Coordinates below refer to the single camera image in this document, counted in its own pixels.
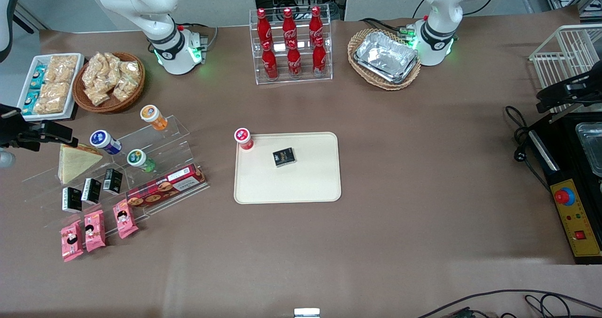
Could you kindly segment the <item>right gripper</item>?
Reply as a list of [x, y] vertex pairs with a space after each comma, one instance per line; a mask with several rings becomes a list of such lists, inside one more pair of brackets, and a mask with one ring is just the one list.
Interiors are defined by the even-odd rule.
[[62, 143], [61, 149], [77, 148], [73, 130], [51, 120], [43, 120], [40, 124], [24, 120], [21, 110], [6, 104], [0, 105], [0, 147], [22, 148], [29, 151], [40, 150], [43, 143]]

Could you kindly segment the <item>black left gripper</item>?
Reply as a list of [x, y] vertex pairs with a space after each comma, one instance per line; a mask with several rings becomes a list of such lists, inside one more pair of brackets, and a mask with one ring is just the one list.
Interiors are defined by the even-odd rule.
[[566, 109], [566, 103], [590, 106], [602, 101], [602, 74], [589, 72], [587, 76], [575, 77], [564, 85], [564, 88], [544, 88], [537, 93], [539, 113], [559, 113]]

